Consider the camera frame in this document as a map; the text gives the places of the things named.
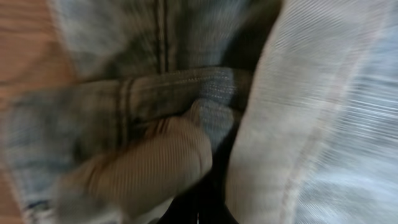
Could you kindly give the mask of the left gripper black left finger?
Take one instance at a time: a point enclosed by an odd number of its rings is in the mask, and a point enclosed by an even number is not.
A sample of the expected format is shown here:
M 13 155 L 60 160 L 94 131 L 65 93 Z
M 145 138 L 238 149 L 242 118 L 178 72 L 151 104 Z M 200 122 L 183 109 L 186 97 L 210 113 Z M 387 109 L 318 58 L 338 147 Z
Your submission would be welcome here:
M 197 224 L 197 188 L 198 184 L 194 184 L 174 198 L 157 224 Z

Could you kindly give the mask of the light blue denim shorts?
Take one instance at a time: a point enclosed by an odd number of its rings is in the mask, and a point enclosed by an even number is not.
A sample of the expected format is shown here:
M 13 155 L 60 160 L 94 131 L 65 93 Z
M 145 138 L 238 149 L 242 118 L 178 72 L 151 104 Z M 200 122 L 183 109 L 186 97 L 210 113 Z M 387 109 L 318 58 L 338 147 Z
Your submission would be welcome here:
M 157 223 L 238 125 L 238 223 L 397 222 L 397 2 L 52 1 L 77 83 L 3 119 L 26 223 Z

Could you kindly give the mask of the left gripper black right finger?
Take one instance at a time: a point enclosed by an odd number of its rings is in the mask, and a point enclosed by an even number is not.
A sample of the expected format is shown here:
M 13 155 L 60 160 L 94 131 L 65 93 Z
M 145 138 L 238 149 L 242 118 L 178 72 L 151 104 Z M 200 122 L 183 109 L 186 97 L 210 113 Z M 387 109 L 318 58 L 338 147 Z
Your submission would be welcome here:
M 213 155 L 213 167 L 199 191 L 199 224 L 238 224 L 225 205 L 226 173 L 229 156 L 238 132 L 234 125 Z

